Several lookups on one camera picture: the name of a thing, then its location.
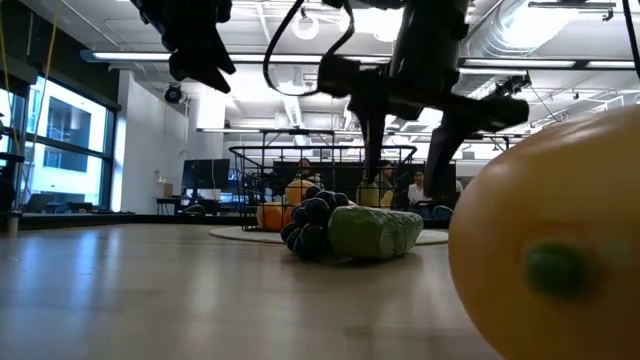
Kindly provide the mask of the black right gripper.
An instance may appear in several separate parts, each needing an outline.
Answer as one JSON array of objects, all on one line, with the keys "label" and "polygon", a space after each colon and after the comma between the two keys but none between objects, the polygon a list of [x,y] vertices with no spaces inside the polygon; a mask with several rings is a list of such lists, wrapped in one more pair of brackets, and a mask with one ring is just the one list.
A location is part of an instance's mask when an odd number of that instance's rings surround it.
[{"label": "black right gripper", "polygon": [[366,181],[373,183],[384,137],[385,118],[415,120],[425,107],[443,111],[431,136],[425,167],[429,196],[440,195],[446,168],[460,145],[479,131],[496,133],[528,120],[529,105],[510,97],[470,99],[452,93],[460,73],[458,52],[397,52],[391,61],[359,70],[348,109],[360,123],[365,146]]}]

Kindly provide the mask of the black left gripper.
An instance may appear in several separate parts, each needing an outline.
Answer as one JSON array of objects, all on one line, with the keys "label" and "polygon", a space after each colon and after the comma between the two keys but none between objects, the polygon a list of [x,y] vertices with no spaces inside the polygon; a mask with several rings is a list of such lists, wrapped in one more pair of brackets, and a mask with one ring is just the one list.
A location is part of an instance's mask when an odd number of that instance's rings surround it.
[{"label": "black left gripper", "polygon": [[169,57],[171,76],[176,81],[192,79],[227,94],[230,86],[220,70],[231,75],[236,67],[226,48],[218,44],[218,18],[218,9],[144,11],[144,22],[160,33],[163,46],[173,53]]}]

